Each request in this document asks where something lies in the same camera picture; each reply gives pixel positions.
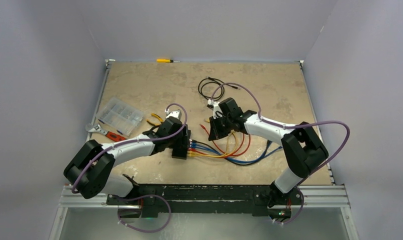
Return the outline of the black network switch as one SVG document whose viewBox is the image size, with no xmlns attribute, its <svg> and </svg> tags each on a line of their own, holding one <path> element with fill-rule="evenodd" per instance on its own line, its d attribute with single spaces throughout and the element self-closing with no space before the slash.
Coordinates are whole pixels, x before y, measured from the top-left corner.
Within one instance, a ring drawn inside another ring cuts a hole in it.
<svg viewBox="0 0 403 240">
<path fill-rule="evenodd" d="M 190 147 L 190 137 L 188 135 L 179 136 L 172 145 L 171 157 L 173 159 L 186 160 Z"/>
</svg>

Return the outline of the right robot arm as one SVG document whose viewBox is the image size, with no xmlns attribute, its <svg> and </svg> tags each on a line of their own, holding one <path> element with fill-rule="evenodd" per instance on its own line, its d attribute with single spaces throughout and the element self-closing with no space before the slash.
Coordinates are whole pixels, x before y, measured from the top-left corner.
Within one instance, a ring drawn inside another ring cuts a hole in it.
<svg viewBox="0 0 403 240">
<path fill-rule="evenodd" d="M 329 157 L 316 131 L 306 122 L 286 126 L 269 118 L 263 119 L 255 111 L 242 111 L 231 97 L 223 101 L 209 99 L 207 106 L 212 109 L 209 141 L 225 138 L 234 131 L 261 137 L 282 147 L 287 168 L 271 184 L 270 197 L 275 203 L 287 200 L 290 191 Z"/>
</svg>

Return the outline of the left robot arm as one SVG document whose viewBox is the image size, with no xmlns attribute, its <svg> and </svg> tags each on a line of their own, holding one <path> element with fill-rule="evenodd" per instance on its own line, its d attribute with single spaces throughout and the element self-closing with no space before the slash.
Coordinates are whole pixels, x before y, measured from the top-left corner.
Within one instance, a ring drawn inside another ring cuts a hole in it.
<svg viewBox="0 0 403 240">
<path fill-rule="evenodd" d="M 73 194 L 90 199 L 103 193 L 119 197 L 125 204 L 134 204 L 141 196 L 139 184 L 129 175 L 114 175 L 114 167 L 127 161 L 149 157 L 166 149 L 172 158 L 187 158 L 191 130 L 174 116 L 136 137 L 113 143 L 87 141 L 64 169 Z"/>
</svg>

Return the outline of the clear plastic parts box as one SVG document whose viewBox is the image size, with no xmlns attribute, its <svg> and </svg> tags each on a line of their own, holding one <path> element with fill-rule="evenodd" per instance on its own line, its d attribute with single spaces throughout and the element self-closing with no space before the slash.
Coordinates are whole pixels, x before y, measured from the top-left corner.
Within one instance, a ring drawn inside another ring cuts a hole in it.
<svg viewBox="0 0 403 240">
<path fill-rule="evenodd" d="M 96 119 L 114 128 L 119 134 L 130 136 L 144 118 L 144 113 L 118 99 L 112 97 L 97 113 Z"/>
</svg>

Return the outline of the yellow screwdriver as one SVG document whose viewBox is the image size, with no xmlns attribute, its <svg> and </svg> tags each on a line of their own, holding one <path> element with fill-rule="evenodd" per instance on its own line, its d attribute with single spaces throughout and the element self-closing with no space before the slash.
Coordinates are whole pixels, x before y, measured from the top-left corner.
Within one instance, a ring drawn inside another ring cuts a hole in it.
<svg viewBox="0 0 403 240">
<path fill-rule="evenodd" d="M 173 59 L 166 59 L 166 58 L 158 58 L 156 60 L 157 63 L 179 63 L 179 60 L 173 60 Z"/>
</svg>

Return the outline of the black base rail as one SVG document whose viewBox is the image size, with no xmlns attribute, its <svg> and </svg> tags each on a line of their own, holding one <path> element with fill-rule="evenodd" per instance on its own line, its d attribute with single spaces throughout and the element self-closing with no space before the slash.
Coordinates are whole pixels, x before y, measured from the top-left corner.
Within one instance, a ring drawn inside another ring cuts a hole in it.
<svg viewBox="0 0 403 240">
<path fill-rule="evenodd" d="M 141 195 L 119 200 L 109 194 L 108 205 L 136 206 L 143 218 L 159 213 L 250 214 L 286 220 L 303 204 L 301 192 L 293 188 L 275 194 L 271 185 L 140 184 Z"/>
</svg>

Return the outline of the red handled adjustable wrench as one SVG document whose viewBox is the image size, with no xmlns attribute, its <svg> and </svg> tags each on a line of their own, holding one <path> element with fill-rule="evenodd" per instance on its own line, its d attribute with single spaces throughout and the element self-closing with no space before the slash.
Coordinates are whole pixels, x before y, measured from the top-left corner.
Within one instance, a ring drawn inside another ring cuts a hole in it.
<svg viewBox="0 0 403 240">
<path fill-rule="evenodd" d="M 105 130 L 104 128 L 101 127 L 101 125 L 99 123 L 98 124 L 88 123 L 85 126 L 85 130 L 88 133 L 101 134 L 101 135 L 107 137 L 108 139 L 112 140 L 113 142 L 121 142 L 121 141 L 127 140 L 127 138 L 121 136 L 120 134 L 114 133 L 112 131 Z"/>
</svg>

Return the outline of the aluminium table frame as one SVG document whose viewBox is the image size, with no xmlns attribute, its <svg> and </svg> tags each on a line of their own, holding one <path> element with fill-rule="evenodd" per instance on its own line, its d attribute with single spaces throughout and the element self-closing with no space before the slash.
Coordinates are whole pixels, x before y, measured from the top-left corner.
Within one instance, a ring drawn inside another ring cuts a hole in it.
<svg viewBox="0 0 403 240">
<path fill-rule="evenodd" d="M 119 119 L 163 123 L 117 129 Z M 339 186 L 306 186 L 326 149 L 298 62 L 111 61 L 92 133 L 64 170 L 63 208 L 108 208 L 122 227 L 163 214 L 249 214 L 286 226 L 307 207 L 348 207 Z"/>
</svg>

